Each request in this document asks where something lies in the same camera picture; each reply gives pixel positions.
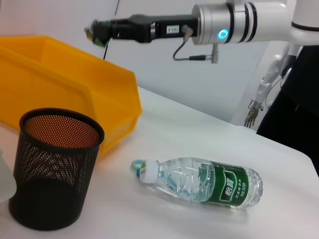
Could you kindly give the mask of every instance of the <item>bottle cap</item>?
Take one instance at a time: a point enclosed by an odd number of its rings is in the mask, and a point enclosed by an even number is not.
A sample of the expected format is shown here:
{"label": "bottle cap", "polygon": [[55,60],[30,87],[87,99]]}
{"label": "bottle cap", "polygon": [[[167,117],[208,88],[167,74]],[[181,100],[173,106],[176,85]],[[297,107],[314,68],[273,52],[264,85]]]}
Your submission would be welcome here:
{"label": "bottle cap", "polygon": [[159,177],[160,165],[158,161],[144,160],[140,170],[140,181],[142,183],[155,183]]}

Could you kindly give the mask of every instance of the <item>plastic bottle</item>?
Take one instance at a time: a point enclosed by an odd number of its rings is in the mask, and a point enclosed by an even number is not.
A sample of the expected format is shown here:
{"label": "plastic bottle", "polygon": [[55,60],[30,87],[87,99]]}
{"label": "plastic bottle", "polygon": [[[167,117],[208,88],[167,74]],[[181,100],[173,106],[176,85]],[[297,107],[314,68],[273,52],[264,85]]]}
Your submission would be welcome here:
{"label": "plastic bottle", "polygon": [[144,160],[140,181],[175,197],[240,208],[257,204],[263,194],[262,179],[253,169],[199,158]]}

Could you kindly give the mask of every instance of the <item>person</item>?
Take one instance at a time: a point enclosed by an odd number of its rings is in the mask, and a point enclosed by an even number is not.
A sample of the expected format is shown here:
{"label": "person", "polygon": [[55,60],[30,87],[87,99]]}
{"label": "person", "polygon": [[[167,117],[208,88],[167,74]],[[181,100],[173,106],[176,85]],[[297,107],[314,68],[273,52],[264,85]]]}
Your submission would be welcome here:
{"label": "person", "polygon": [[257,134],[304,153],[319,175],[319,46],[303,47]]}

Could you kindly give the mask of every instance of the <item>mesh cylinder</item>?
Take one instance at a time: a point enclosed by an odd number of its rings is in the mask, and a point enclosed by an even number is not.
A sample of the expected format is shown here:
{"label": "mesh cylinder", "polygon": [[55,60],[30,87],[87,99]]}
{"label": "mesh cylinder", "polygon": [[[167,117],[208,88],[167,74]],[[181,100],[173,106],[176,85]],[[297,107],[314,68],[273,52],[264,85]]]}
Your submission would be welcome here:
{"label": "mesh cylinder", "polygon": [[38,109],[22,116],[14,165],[17,191],[12,216],[36,230],[56,230],[82,211],[100,144],[101,126],[63,109]]}

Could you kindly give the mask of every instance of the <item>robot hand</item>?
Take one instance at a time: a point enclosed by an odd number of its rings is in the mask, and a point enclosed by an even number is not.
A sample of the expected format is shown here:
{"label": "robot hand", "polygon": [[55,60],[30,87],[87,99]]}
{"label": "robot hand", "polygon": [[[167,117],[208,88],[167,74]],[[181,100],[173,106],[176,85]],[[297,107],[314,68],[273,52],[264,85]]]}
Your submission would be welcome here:
{"label": "robot hand", "polygon": [[249,112],[248,112],[248,115],[245,119],[245,127],[251,127],[251,124],[253,124],[254,126],[254,123],[255,123],[255,120],[258,116],[258,112],[259,112],[259,109],[256,109],[255,107],[252,107]]}

